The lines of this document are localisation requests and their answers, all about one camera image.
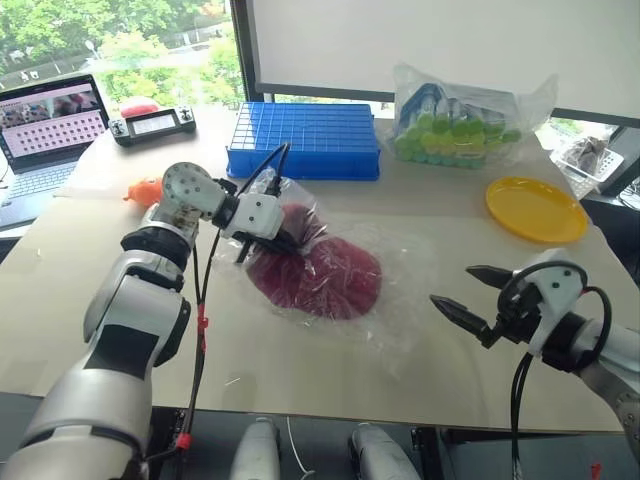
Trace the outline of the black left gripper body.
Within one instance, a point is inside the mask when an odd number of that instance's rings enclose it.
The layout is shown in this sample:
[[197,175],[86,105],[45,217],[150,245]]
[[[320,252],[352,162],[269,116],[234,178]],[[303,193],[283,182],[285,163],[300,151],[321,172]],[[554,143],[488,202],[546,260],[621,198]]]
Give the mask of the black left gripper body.
[[247,233],[246,237],[248,240],[252,241],[253,243],[256,243],[268,250],[288,250],[289,249],[289,234],[282,229],[280,229],[276,233],[276,236],[271,239],[260,237],[250,233]]

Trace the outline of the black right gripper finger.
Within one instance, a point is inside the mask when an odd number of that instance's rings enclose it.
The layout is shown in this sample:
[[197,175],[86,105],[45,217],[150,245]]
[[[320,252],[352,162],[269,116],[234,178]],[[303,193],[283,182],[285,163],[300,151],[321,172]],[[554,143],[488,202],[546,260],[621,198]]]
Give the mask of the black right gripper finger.
[[512,279],[512,271],[490,265],[473,265],[465,271],[490,287],[502,290]]
[[453,299],[439,295],[430,295],[429,298],[450,322],[472,334],[485,348],[493,346],[496,336],[486,320]]

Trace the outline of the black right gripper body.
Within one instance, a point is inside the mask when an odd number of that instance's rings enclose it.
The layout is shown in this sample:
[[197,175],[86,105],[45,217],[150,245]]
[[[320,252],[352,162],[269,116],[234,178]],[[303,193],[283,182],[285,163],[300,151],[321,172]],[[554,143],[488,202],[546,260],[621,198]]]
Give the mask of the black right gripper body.
[[512,277],[512,272],[498,272],[494,281],[501,293],[497,302],[493,341],[506,338],[515,344],[529,343],[540,323],[538,304],[542,296],[533,283],[525,280],[508,288],[508,281]]

